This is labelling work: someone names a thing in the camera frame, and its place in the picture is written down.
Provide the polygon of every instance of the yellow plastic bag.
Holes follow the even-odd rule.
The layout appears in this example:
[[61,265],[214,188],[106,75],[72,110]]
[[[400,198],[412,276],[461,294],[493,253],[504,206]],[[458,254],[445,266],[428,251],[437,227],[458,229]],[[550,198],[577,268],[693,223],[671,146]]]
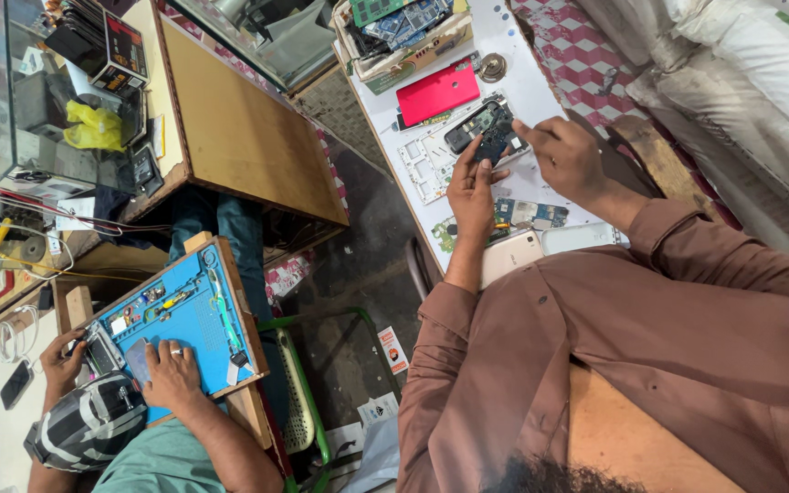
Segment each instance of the yellow plastic bag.
[[63,137],[72,147],[79,149],[103,149],[123,152],[120,145],[121,119],[104,108],[94,110],[75,101],[66,103],[66,119],[82,122],[63,131]]

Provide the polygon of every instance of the yellow cable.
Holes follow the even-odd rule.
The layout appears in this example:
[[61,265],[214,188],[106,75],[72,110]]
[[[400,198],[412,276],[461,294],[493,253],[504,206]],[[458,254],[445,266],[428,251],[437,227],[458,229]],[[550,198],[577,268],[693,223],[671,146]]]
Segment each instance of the yellow cable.
[[[2,225],[0,226],[0,246],[2,242],[5,241],[5,236],[8,234],[8,230],[10,229],[8,225],[11,224],[11,219],[5,218],[2,221]],[[8,255],[2,253],[0,251],[0,257],[9,261],[15,261],[22,264],[31,265],[33,267],[41,267],[46,268],[47,270],[52,270],[53,272],[59,272],[60,274],[69,274],[69,275],[80,275],[82,277],[102,277],[104,279],[119,279],[121,281],[136,281],[138,283],[143,283],[145,280],[143,279],[133,279],[132,277],[118,277],[116,275],[102,275],[102,274],[81,274],[78,272],[71,272],[68,270],[60,270],[59,268],[48,267],[47,265],[38,264],[35,262],[27,262],[20,259],[15,259],[14,257],[9,257]]]

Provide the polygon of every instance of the shirt sleeve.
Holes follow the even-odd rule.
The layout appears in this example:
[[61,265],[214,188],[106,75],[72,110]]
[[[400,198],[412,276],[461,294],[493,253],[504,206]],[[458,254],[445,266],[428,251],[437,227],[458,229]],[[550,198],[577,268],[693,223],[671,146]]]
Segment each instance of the shirt sleeve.
[[438,283],[419,307],[422,328],[398,410],[398,491],[431,490],[422,486],[435,483],[428,441],[465,360],[476,306],[475,295]]
[[652,199],[632,221],[628,235],[639,262],[676,281],[789,297],[788,253],[709,222],[689,205]]

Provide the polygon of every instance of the jeans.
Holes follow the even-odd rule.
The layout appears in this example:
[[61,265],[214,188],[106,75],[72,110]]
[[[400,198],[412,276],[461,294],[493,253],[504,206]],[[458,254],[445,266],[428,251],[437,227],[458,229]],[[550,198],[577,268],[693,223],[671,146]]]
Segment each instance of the jeans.
[[[188,185],[172,198],[173,243],[167,267],[185,254],[184,242],[200,231],[227,237],[236,260],[239,278],[246,292],[249,309],[261,322],[273,318],[264,283],[263,226],[258,203]],[[267,355],[270,375],[264,377],[264,393],[281,430],[289,418],[289,389],[285,367],[279,355],[274,332],[260,335]]]

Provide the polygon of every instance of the teal shirt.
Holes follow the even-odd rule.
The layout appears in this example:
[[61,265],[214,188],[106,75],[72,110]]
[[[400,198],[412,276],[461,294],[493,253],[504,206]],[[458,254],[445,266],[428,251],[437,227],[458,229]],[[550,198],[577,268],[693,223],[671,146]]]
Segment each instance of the teal shirt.
[[94,493],[223,493],[203,445],[179,420],[142,431],[105,469]]

